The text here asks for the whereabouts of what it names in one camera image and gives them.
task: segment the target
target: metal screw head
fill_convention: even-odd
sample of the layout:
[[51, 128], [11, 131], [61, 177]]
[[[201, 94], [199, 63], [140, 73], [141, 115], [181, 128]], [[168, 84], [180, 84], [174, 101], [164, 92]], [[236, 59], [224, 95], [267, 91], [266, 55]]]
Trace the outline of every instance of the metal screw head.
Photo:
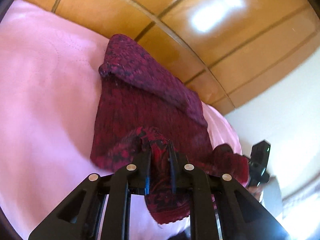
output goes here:
[[192, 164], [186, 164], [186, 165], [184, 165], [184, 168], [187, 171], [192, 171], [195, 167]]
[[222, 175], [222, 179], [225, 181], [230, 181], [232, 180], [232, 176], [230, 174], [225, 173]]
[[90, 181], [95, 181], [95, 180], [97, 180], [99, 178], [99, 175], [98, 174], [91, 174], [90, 176], [89, 176], [89, 180]]
[[134, 171], [136, 168], [137, 168], [137, 166], [134, 165], [134, 164], [129, 164], [129, 165], [127, 166], [127, 170], [128, 170], [128, 171]]

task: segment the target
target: pink blanket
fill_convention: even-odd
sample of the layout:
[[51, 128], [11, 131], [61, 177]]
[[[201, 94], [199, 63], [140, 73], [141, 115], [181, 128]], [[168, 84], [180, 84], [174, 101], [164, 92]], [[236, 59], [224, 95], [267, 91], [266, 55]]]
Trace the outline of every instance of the pink blanket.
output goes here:
[[[89, 160], [107, 44], [21, 0], [0, 24], [0, 206], [23, 239], [88, 174], [110, 174]], [[240, 153], [228, 122], [205, 104], [203, 112], [212, 147]], [[158, 225], [143, 196], [131, 208], [132, 240], [165, 240], [189, 224]]]

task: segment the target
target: folded cloth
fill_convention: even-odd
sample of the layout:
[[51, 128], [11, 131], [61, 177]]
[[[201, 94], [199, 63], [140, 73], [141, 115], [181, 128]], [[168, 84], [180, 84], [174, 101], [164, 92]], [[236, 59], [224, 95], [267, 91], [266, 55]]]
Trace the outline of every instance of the folded cloth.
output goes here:
[[197, 94], [135, 41], [125, 35], [112, 36], [99, 73], [103, 78], [102, 93], [90, 158], [99, 168], [115, 172], [144, 150], [146, 141], [151, 143], [151, 185], [145, 200], [158, 223], [189, 215], [187, 196], [171, 194], [167, 139], [209, 174], [230, 173], [247, 184], [245, 157], [234, 154], [230, 146], [218, 146], [212, 151]]
[[126, 83], [164, 99], [208, 127], [198, 94], [187, 89], [143, 47], [123, 34], [111, 37], [99, 73], [102, 77], [112, 73]]

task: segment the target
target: black clamp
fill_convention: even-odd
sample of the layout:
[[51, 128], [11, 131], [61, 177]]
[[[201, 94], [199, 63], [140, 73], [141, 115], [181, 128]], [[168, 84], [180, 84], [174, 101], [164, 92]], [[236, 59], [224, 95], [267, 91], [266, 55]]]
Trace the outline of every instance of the black clamp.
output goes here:
[[[278, 221], [231, 175], [208, 175], [188, 163], [184, 154], [176, 153], [171, 141], [168, 147], [172, 192], [190, 196], [192, 240], [218, 240], [219, 235], [224, 240], [289, 238]], [[149, 150], [112, 175], [89, 175], [36, 227], [29, 240], [97, 239], [107, 195], [100, 239], [128, 240], [131, 194], [149, 193], [150, 160]]]

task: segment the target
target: white wall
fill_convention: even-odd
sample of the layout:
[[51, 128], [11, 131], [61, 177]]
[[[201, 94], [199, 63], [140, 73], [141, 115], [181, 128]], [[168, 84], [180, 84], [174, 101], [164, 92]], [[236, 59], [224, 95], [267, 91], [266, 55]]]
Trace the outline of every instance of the white wall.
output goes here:
[[283, 80], [226, 115], [243, 154], [271, 143], [267, 170], [278, 177], [282, 197], [320, 172], [320, 49]]

